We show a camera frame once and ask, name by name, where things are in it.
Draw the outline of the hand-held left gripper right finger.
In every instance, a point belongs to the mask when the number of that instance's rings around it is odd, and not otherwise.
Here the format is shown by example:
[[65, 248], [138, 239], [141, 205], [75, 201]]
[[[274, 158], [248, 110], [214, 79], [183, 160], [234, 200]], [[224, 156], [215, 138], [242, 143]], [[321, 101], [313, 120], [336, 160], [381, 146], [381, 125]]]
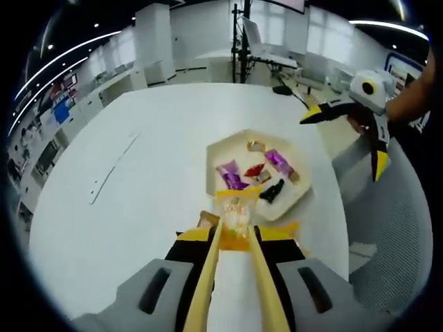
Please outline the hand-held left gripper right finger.
[[280, 228], [254, 227], [254, 266], [263, 331], [389, 331], [395, 321], [360, 304], [349, 282]]

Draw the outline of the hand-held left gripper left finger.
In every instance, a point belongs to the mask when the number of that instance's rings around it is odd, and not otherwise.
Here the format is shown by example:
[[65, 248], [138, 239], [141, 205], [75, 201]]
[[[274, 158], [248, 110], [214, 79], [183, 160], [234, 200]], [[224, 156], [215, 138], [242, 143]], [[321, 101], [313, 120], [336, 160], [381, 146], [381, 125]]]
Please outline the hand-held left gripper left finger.
[[177, 236], [164, 259], [154, 259], [123, 282], [99, 313], [72, 320], [76, 331], [206, 331], [217, 265], [217, 229]]

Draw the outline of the person's right hand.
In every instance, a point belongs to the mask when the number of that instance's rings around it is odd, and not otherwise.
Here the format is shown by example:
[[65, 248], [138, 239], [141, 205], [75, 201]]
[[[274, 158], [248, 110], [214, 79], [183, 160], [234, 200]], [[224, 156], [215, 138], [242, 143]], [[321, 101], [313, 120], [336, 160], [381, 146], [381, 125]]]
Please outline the person's right hand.
[[365, 119], [365, 116], [362, 116], [359, 113], [351, 113], [347, 115], [347, 121], [355, 130], [355, 132], [363, 135], [366, 134], [369, 129], [368, 121]]

